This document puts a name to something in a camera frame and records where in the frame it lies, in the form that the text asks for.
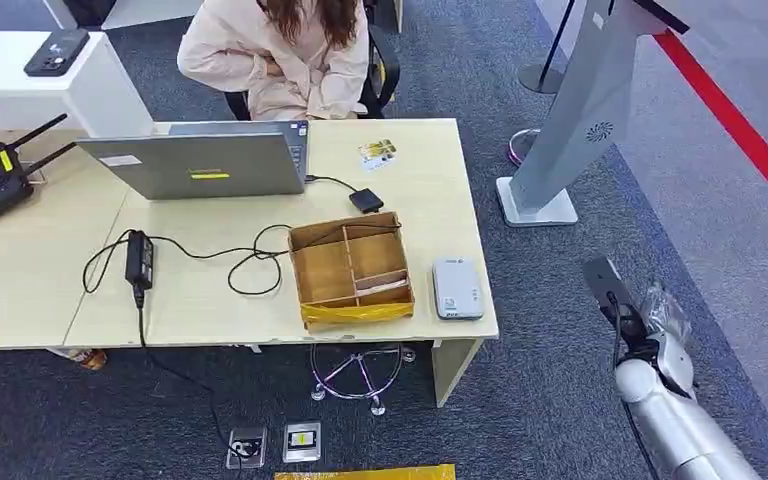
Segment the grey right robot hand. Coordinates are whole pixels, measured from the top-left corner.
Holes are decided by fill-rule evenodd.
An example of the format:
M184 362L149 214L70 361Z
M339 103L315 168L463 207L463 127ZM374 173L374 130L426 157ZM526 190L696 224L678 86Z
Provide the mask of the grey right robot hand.
M653 280L647 286L640 314L648 334L667 332L681 343L690 338L690 321L676 298L659 280Z

